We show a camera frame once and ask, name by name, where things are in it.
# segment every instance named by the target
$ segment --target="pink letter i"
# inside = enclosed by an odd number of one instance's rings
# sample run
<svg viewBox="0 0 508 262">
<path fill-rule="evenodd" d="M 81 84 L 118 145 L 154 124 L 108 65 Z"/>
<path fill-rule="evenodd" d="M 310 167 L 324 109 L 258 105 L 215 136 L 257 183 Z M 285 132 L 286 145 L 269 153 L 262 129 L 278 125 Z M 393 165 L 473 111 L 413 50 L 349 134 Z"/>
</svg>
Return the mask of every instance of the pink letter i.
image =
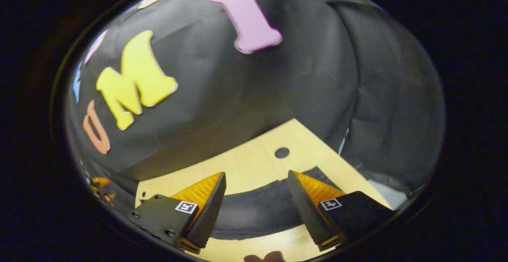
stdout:
<svg viewBox="0 0 508 262">
<path fill-rule="evenodd" d="M 256 0 L 210 1 L 222 4 L 229 15 L 238 34 L 235 47 L 240 52 L 252 54 L 283 41 L 283 36 L 270 26 Z"/>
</svg>

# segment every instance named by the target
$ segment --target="black cloth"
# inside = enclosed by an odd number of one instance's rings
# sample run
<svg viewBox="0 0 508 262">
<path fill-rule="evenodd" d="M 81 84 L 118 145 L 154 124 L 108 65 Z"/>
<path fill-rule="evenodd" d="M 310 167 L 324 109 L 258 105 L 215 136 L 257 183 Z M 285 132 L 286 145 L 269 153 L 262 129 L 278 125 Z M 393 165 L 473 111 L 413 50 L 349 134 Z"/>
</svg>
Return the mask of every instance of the black cloth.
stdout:
<svg viewBox="0 0 508 262">
<path fill-rule="evenodd" d="M 333 150 L 345 139 L 341 156 L 368 179 L 408 194 L 426 182 L 441 146 L 445 108 L 437 72 L 414 36 L 370 0 L 256 1 L 283 41 L 253 54 L 234 48 L 230 18 L 209 0 L 128 7 L 90 35 L 91 45 L 108 30 L 81 66 L 79 102 L 71 82 L 64 99 L 76 163 L 142 181 L 296 118 Z M 143 106 L 122 131 L 96 80 L 106 67 L 121 71 L 123 48 L 145 30 L 154 32 L 154 56 L 179 88 Z M 83 130 L 91 100 L 111 142 L 106 155 Z"/>
<path fill-rule="evenodd" d="M 317 166 L 303 174 L 338 188 Z M 303 221 L 283 179 L 252 191 L 225 195 L 211 237 L 242 240 L 286 231 L 301 224 Z"/>
</svg>

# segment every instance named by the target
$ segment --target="black fabric backdrop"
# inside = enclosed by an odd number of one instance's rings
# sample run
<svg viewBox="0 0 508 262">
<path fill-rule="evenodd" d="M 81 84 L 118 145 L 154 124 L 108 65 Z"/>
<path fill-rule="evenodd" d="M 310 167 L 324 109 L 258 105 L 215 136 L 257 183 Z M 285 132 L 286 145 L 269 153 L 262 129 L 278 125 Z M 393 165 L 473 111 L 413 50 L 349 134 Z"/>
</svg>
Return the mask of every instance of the black fabric backdrop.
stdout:
<svg viewBox="0 0 508 262">
<path fill-rule="evenodd" d="M 72 92 L 65 98 L 77 159 L 142 181 L 296 118 L 336 151 L 349 129 L 341 156 L 368 179 L 408 194 L 426 182 L 445 112 L 433 63 L 414 36 L 369 0 L 258 3 L 284 40 L 249 55 L 234 49 L 229 17 L 208 0 L 160 0 L 106 25 L 81 66 L 79 103 Z M 119 130 L 96 80 L 105 67 L 120 71 L 123 47 L 145 30 L 179 89 Z M 111 142 L 107 155 L 82 127 L 91 100 Z"/>
<path fill-rule="evenodd" d="M 57 179 L 49 148 L 49 71 L 29 72 L 31 59 L 60 19 L 82 0 L 3 0 L 2 90 L 11 167 L 4 175 L 7 206 L 2 248 L 7 261 L 158 260 L 133 247 L 83 207 Z M 443 79 L 447 139 L 433 201 L 404 228 L 369 251 L 341 260 L 499 260 L 503 251 L 503 134 L 500 64 L 503 0 L 376 0 L 424 43 Z M 17 96 L 29 96 L 30 101 Z"/>
</svg>

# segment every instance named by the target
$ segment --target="screw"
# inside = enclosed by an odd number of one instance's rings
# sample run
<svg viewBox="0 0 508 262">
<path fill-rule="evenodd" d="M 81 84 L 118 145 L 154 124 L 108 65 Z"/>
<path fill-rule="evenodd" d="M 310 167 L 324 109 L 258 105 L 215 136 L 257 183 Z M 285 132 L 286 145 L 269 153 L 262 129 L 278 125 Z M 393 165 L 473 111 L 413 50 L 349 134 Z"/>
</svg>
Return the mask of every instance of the screw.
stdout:
<svg viewBox="0 0 508 262">
<path fill-rule="evenodd" d="M 164 233 L 165 233 L 166 235 L 169 235 L 169 236 L 174 236 L 174 235 L 175 235 L 175 232 L 174 232 L 174 231 L 172 231 L 171 229 L 166 229 L 166 230 L 164 231 Z"/>
</svg>

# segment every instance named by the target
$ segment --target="black metal bracket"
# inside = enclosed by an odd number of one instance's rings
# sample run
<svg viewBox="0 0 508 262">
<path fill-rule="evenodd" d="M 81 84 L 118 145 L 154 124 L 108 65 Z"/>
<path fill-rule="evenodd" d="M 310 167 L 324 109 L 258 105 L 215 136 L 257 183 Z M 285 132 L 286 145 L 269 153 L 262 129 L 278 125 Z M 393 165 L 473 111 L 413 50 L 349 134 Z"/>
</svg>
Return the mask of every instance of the black metal bracket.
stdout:
<svg viewBox="0 0 508 262">
<path fill-rule="evenodd" d="M 366 235 L 394 213 L 361 191 L 324 200 L 318 207 L 343 243 Z"/>
<path fill-rule="evenodd" d="M 165 243 L 199 254 L 200 248 L 185 239 L 185 232 L 198 213 L 192 202 L 154 195 L 132 211 L 129 220 Z"/>
</svg>

